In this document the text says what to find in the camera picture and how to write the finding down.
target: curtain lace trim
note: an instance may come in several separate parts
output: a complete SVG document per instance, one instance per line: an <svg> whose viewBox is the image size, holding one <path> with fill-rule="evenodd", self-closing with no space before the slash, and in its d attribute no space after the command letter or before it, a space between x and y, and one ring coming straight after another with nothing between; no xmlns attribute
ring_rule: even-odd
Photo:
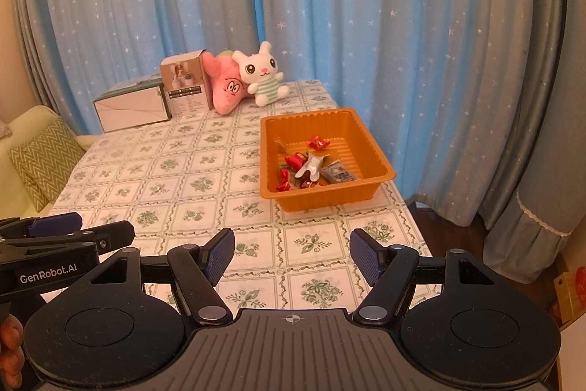
<svg viewBox="0 0 586 391"><path fill-rule="evenodd" d="M517 189L516 196L517 196L517 204L521 208L521 211L523 211L524 214L527 214L537 224L539 224L541 227L543 227L543 229L547 229L552 234L555 234L556 236L560 236L560 237L567 237L567 236L569 236L572 233L572 231L570 231L570 232L563 232L563 231L559 231L558 229L554 229L552 226L549 226L548 224L544 223L540 218L538 218L535 214L533 214L521 202L521 198L519 197L519 189Z"/></svg>

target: wall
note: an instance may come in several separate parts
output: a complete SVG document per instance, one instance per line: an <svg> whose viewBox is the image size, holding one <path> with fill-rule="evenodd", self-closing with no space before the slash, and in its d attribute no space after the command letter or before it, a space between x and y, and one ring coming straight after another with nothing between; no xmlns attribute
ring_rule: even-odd
<svg viewBox="0 0 586 391"><path fill-rule="evenodd" d="M15 28L12 0L0 0L0 119L6 123L36 105Z"/></svg>
<svg viewBox="0 0 586 391"><path fill-rule="evenodd" d="M586 216L572 232L561 255L570 272L575 272L578 267L586 265Z"/></svg>

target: tablecloth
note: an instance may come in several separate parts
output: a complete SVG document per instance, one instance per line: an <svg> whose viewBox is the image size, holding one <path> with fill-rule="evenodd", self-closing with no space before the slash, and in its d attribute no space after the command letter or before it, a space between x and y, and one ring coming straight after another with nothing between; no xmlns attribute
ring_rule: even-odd
<svg viewBox="0 0 586 391"><path fill-rule="evenodd" d="M267 107L246 99L228 116L210 111L104 134L75 167L52 213L77 211L84 228L127 219L142 255L203 245L231 227L234 258L216 290L233 313L353 310L369 290L349 255L354 228L384 245L430 252L392 181L369 201L309 211L288 213L261 198L260 119L337 108L316 80L289 85L289 97ZM175 305L169 285L148 284L146 291ZM418 285L412 305L437 292Z"/></svg>

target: pillow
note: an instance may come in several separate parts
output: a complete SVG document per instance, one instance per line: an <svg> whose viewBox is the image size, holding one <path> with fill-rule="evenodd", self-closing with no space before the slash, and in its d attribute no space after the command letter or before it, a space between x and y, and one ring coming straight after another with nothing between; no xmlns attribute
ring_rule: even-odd
<svg viewBox="0 0 586 391"><path fill-rule="evenodd" d="M8 136L11 136L11 135L12 135L12 132L10 131L10 128L8 128L8 125L0 120L0 139L7 138Z"/></svg>
<svg viewBox="0 0 586 391"><path fill-rule="evenodd" d="M58 198L84 154L60 117L43 132L8 152L37 211Z"/></svg>

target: wooden floor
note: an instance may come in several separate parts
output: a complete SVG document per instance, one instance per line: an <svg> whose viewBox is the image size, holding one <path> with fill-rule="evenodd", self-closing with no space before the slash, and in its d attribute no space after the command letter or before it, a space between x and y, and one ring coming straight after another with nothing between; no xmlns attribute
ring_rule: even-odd
<svg viewBox="0 0 586 391"><path fill-rule="evenodd" d="M457 247L469 251L482 260L484 239L488 232L484 227L484 221L479 215L474 218L472 224L468 227L459 227L439 217L433 211L416 209L414 204L409 207L409 210L434 257L444 257L448 249ZM544 270L532 284L520 284L513 280L509 280L509 283L522 291L541 308L548 311L556 300L553 281L557 276L556 267L552 265ZM547 379L547 383L552 389L558 389L555 366Z"/></svg>

